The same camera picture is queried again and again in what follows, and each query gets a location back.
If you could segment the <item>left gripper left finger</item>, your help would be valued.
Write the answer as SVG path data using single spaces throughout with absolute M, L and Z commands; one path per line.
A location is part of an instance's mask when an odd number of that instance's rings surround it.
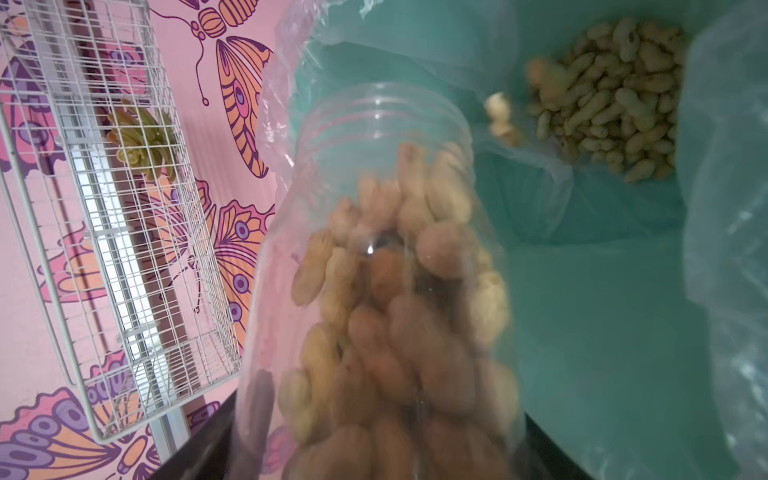
M 191 438 L 151 476 L 151 480 L 224 479 L 228 469 L 236 393 L 188 415 Z

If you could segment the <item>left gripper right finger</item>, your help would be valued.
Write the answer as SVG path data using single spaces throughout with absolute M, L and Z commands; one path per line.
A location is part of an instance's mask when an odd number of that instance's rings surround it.
M 521 444 L 522 479 L 592 480 L 544 430 L 525 415 L 525 438 Z

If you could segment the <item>red lid peanut jar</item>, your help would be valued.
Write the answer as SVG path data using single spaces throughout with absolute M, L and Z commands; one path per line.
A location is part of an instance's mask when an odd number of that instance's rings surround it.
M 513 323 L 472 137 L 443 97 L 318 103 L 262 247 L 230 479 L 514 479 Z

